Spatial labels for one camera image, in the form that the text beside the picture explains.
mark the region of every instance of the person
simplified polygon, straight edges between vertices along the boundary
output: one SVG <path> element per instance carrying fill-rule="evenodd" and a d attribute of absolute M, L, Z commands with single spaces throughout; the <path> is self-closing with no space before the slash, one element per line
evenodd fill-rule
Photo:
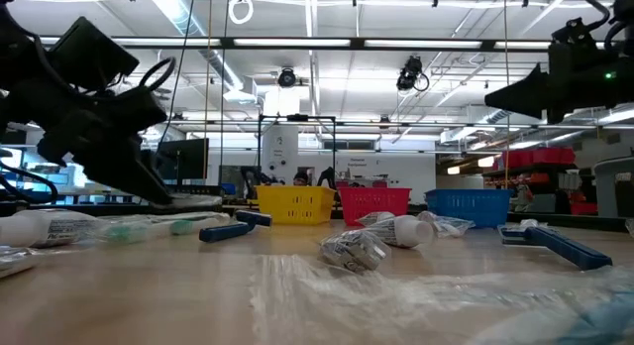
<path fill-rule="evenodd" d="M 293 185 L 306 186 L 308 184 L 308 174 L 306 172 L 298 172 L 293 178 Z"/>

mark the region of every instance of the wooden table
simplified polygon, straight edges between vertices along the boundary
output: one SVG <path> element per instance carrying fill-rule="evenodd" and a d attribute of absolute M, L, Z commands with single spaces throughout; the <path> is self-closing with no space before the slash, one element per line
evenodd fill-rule
<path fill-rule="evenodd" d="M 317 255 L 317 243 L 342 229 L 275 226 L 216 244 L 196 235 L 46 258 L 0 280 L 0 343 L 254 344 L 250 276 L 259 255 Z M 628 234 L 561 229 L 634 266 Z M 574 271 L 546 249 L 509 248 L 494 230 L 471 230 L 427 250 L 394 249 L 379 270 L 391 277 Z"/>

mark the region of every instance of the monitor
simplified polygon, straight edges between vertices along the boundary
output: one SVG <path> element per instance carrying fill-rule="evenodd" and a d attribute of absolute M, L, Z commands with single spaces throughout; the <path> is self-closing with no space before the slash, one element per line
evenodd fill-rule
<path fill-rule="evenodd" d="M 209 139 L 163 142 L 157 153 L 157 171 L 162 179 L 207 178 Z"/>

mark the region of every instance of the plastic bag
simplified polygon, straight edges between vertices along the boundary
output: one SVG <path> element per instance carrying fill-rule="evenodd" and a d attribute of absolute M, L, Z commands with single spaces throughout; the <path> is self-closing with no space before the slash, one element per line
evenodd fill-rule
<path fill-rule="evenodd" d="M 347 231 L 329 236 L 320 244 L 322 256 L 335 266 L 353 272 L 375 270 L 390 255 L 387 245 L 371 232 Z"/>
<path fill-rule="evenodd" d="M 507 223 L 505 225 L 499 225 L 498 229 L 504 227 L 507 231 L 525 231 L 527 227 L 542 227 L 542 228 L 549 228 L 548 227 L 548 222 L 538 222 L 535 219 L 526 219 L 526 220 L 522 220 L 520 221 L 519 224 L 517 223 Z"/>
<path fill-rule="evenodd" d="M 463 220 L 455 217 L 438 216 L 430 211 L 423 211 L 418 214 L 417 218 L 421 221 L 427 221 L 436 227 L 439 238 L 445 237 L 462 237 L 467 230 L 475 227 L 476 224 L 470 220 Z"/>
<path fill-rule="evenodd" d="M 0 279 L 27 270 L 38 263 L 31 250 L 0 246 Z"/>
<path fill-rule="evenodd" d="M 368 227 L 371 226 L 373 224 L 375 224 L 376 222 L 379 221 L 383 221 L 383 220 L 387 220 L 390 218 L 393 218 L 394 214 L 391 212 L 386 212 L 386 211 L 380 211 L 380 212 L 371 212 L 368 215 L 357 219 L 355 221 L 359 222 L 360 224 Z"/>
<path fill-rule="evenodd" d="M 227 226 L 229 215 L 187 212 L 174 215 L 130 215 L 100 218 L 102 224 L 90 237 L 115 244 L 146 242 L 171 235 L 197 233 L 203 228 Z"/>
<path fill-rule="evenodd" d="M 634 270 L 391 279 L 265 256 L 252 305 L 261 345 L 634 343 Z"/>

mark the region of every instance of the yellow basket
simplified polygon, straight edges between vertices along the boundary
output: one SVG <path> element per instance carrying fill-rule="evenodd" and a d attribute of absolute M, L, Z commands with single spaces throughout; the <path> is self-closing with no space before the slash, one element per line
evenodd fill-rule
<path fill-rule="evenodd" d="M 330 220 L 335 190 L 323 186 L 257 186 L 260 212 L 273 223 L 314 225 Z"/>

